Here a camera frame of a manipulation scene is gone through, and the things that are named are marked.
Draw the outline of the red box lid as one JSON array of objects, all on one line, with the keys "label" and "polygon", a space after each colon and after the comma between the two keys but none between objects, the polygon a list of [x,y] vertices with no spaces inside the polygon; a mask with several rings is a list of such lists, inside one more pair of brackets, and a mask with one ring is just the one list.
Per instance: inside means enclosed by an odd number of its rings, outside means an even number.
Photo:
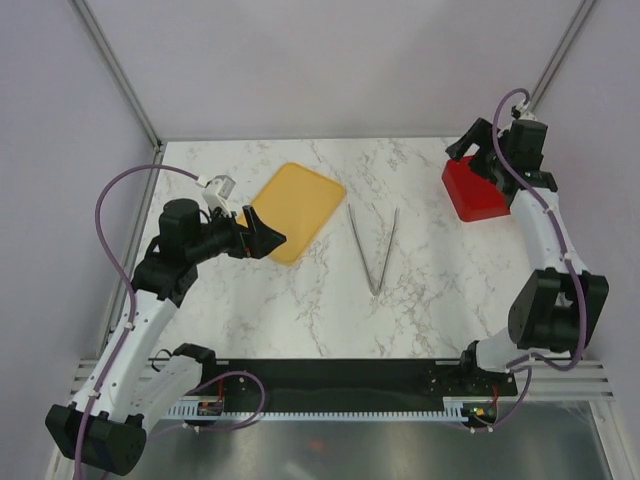
[{"label": "red box lid", "polygon": [[476,222],[507,216],[510,211],[502,194],[470,169],[471,156],[459,161],[449,159],[442,172],[442,182],[458,218]]}]

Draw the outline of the metal tongs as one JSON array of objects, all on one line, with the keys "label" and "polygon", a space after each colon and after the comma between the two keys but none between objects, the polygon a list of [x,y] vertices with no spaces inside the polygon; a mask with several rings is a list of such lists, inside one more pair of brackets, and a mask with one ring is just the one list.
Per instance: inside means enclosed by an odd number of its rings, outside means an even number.
[{"label": "metal tongs", "polygon": [[356,208],[351,203],[347,204],[347,215],[369,293],[372,297],[378,297],[385,286],[389,271],[400,209],[396,206],[393,215],[387,218],[378,230],[372,225],[365,225],[362,229],[356,216]]}]

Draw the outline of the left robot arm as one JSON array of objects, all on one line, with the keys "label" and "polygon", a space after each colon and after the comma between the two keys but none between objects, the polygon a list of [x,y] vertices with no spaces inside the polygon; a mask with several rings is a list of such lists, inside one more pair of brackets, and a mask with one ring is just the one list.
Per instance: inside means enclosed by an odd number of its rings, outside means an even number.
[{"label": "left robot arm", "polygon": [[261,259],[286,241],[255,210],[243,209],[246,222],[233,214],[202,222],[191,199],[165,204],[159,234],[134,271],[129,310],[84,385],[66,405],[50,408],[45,425],[61,453],[74,462],[74,476],[84,466],[116,475],[138,463],[147,438],[159,420],[190,391],[208,394],[219,380],[207,363],[213,351],[193,344],[178,347],[168,364],[141,382],[151,351],[198,278],[199,264],[226,254]]}]

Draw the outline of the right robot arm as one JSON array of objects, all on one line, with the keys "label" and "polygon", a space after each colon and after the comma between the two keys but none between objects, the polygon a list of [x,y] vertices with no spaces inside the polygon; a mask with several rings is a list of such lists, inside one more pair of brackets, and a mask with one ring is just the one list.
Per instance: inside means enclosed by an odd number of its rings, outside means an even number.
[{"label": "right robot arm", "polygon": [[472,146],[473,178],[493,187],[524,234],[532,272],[513,301],[506,327],[469,344],[457,382],[469,394],[491,386],[493,372],[511,373],[530,360],[569,371],[582,359],[609,283],[589,271],[571,243],[554,176],[542,170],[547,127],[523,116],[500,130],[478,118],[446,153],[460,163]]}]

